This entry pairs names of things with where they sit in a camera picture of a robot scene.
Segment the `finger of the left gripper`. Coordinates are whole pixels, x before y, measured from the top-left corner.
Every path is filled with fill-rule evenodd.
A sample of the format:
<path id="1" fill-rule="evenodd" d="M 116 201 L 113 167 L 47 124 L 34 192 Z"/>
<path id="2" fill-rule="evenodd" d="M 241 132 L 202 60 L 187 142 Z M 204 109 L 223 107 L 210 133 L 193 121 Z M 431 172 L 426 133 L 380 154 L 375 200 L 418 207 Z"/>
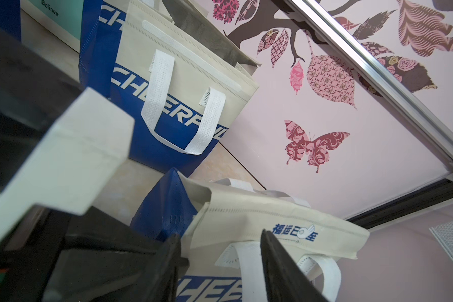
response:
<path id="1" fill-rule="evenodd" d="M 22 247 L 0 248 L 0 301 L 93 301 L 123 291 L 160 246 L 95 207 L 83 216 L 47 210 Z"/>

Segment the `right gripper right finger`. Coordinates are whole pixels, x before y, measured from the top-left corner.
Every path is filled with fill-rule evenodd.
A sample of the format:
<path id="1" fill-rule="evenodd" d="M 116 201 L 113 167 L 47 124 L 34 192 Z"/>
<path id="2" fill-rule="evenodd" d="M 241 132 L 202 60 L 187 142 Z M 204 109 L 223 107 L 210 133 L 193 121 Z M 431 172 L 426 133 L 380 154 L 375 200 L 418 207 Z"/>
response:
<path id="1" fill-rule="evenodd" d="M 327 301 L 272 232 L 263 230 L 260 250 L 268 301 Z"/>

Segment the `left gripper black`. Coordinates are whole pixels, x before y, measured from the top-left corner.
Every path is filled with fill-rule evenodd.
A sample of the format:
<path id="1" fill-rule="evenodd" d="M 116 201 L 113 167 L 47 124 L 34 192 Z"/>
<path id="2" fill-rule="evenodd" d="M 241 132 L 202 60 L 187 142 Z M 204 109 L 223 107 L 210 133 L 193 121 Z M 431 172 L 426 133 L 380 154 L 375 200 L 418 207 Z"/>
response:
<path id="1" fill-rule="evenodd" d="M 0 30 L 0 192 L 82 91 L 73 78 Z"/>

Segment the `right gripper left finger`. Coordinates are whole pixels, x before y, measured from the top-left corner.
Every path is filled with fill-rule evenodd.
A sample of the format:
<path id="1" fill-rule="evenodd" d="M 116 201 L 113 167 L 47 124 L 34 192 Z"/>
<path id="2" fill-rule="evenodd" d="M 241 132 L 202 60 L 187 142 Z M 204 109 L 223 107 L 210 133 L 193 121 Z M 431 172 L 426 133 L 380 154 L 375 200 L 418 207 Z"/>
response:
<path id="1" fill-rule="evenodd" d="M 189 269 L 181 256 L 181 238 L 171 235 L 147 264 L 136 282 L 114 292 L 109 301 L 175 301 L 179 280 Z"/>

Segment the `takeout bag blue beige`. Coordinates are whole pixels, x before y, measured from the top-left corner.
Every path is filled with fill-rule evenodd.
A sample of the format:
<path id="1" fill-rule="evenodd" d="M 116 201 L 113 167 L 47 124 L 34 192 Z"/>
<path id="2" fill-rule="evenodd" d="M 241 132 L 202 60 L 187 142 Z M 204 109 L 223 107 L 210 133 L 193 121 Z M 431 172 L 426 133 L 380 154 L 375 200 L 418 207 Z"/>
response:
<path id="1" fill-rule="evenodd" d="M 21 40 L 21 16 L 19 0 L 0 0 L 0 29 Z"/>
<path id="2" fill-rule="evenodd" d="M 258 191 L 236 179 L 195 181 L 171 169 L 153 187 L 131 227 L 151 239 L 181 238 L 189 262 L 177 301 L 265 301 L 260 238 L 271 232 L 304 281 L 323 277 L 321 295 L 335 301 L 340 259 L 356 259 L 370 233 L 314 210 L 280 191 Z"/>
<path id="3" fill-rule="evenodd" d="M 191 1 L 84 1 L 79 80 L 135 119 L 130 158 L 191 175 L 258 85 Z"/>

